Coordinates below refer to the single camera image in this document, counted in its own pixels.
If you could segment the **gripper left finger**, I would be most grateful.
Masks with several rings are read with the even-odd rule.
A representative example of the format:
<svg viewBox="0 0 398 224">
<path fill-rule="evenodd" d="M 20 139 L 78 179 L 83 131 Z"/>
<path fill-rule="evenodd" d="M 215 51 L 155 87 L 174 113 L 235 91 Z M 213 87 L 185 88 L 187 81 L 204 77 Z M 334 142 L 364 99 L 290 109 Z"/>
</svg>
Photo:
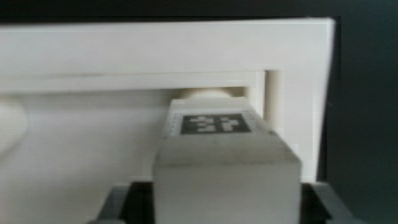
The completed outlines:
<svg viewBox="0 0 398 224">
<path fill-rule="evenodd" d="M 98 216 L 85 224 L 155 224 L 151 182 L 112 187 Z"/>
</svg>

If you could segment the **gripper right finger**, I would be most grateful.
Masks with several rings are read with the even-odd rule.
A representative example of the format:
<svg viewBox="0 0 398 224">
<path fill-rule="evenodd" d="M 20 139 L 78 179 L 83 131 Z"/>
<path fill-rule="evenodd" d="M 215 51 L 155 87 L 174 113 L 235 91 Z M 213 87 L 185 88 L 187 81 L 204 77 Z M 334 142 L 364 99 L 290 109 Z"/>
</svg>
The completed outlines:
<svg viewBox="0 0 398 224">
<path fill-rule="evenodd" d="M 302 184 L 298 224 L 366 224 L 325 182 Z"/>
</svg>

